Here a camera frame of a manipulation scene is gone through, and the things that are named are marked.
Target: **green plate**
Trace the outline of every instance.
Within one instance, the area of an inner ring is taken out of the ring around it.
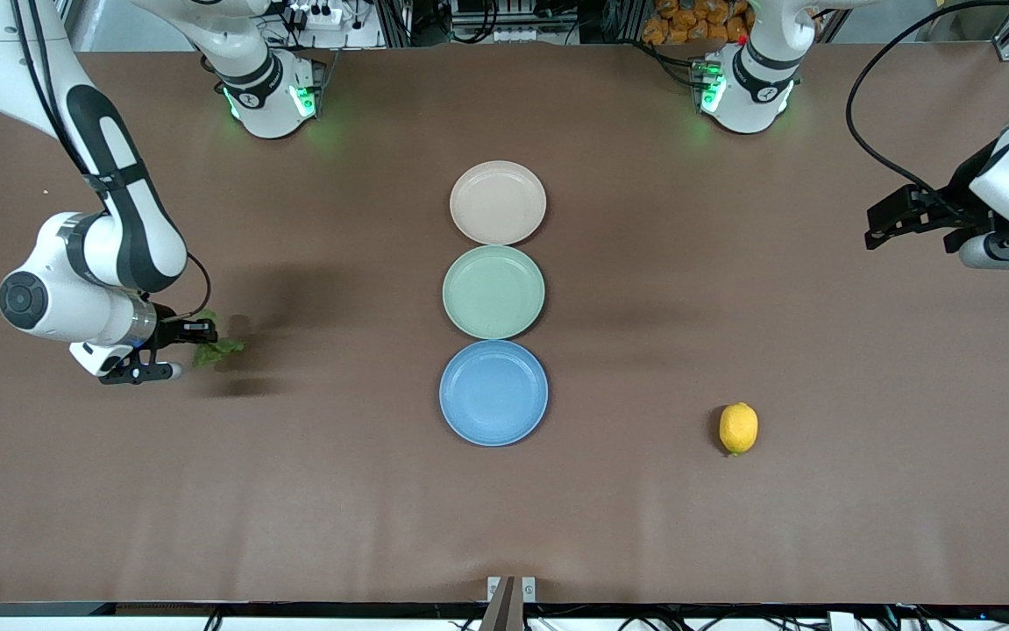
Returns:
[[[445,273],[445,313],[480,339],[520,335],[544,308],[544,276],[535,260],[508,246],[464,252]]]

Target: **lemon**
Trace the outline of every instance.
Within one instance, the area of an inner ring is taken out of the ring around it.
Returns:
[[[758,413],[745,403],[727,405],[718,421],[718,438],[732,454],[745,454],[758,439]]]

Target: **brown table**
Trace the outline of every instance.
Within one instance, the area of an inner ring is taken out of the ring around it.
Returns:
[[[940,233],[864,248],[901,184],[844,124],[874,50],[813,48],[757,136],[628,48],[349,52],[324,120],[276,141],[194,56],[87,57],[250,348],[105,388],[0,318],[0,601],[449,601],[500,572],[547,601],[1008,601],[1009,273]],[[1009,119],[1009,65],[899,48],[858,119],[942,183]],[[471,246],[449,190],[493,159],[550,197],[521,246],[547,309],[518,341],[552,401],[476,448],[438,411],[470,341],[439,291]],[[0,279],[46,216],[94,208],[0,116]],[[762,431],[725,458],[734,401]]]

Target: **pile of orange objects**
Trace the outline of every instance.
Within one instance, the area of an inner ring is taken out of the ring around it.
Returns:
[[[695,0],[684,8],[679,0],[655,0],[657,15],[641,30],[641,41],[684,43],[692,39],[738,41],[753,28],[753,8],[746,0]]]

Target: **blue plate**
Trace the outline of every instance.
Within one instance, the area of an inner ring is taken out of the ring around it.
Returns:
[[[461,348],[441,376],[445,422],[481,447],[531,434],[547,411],[547,373],[519,343],[484,340]]]

